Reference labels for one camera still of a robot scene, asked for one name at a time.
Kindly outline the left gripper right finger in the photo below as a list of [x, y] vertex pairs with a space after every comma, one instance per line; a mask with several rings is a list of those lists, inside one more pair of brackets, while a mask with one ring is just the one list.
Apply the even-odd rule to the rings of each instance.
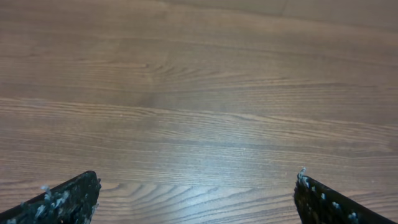
[[303, 224], [395, 224], [321, 182], [297, 174], [294, 203]]

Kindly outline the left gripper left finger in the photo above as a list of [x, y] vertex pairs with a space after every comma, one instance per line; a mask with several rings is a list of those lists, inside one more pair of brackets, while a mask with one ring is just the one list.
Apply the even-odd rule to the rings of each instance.
[[101, 184], [88, 170], [1, 213], [1, 224], [90, 224], [98, 206]]

